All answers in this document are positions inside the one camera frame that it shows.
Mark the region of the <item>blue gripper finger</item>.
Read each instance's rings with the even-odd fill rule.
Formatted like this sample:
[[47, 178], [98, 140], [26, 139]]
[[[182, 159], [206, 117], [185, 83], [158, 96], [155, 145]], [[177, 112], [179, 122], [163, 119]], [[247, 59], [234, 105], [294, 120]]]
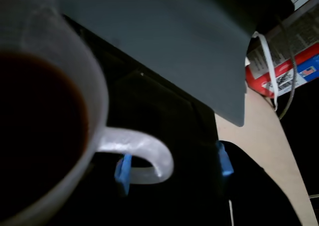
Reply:
[[131, 182], [132, 156], [125, 154], [116, 164], [114, 179], [119, 196], [127, 196]]
[[229, 155], [226, 152], [225, 145], [222, 141], [216, 141], [218, 160], [221, 170], [222, 188], [225, 196], [231, 195], [231, 178], [234, 174], [234, 169], [231, 164]]

